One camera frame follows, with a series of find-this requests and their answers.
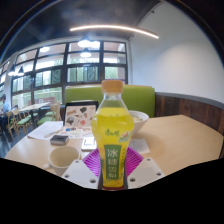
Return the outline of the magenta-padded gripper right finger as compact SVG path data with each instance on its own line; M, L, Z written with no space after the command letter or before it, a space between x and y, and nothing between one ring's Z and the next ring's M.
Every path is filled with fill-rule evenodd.
M152 158L144 158L132 148L127 150L125 175L127 189L140 188L164 177Z

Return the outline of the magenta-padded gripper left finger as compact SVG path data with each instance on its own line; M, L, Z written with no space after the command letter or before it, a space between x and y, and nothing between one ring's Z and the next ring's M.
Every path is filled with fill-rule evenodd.
M100 169L99 151L93 150L82 160L74 160L62 177L81 187L97 189Z

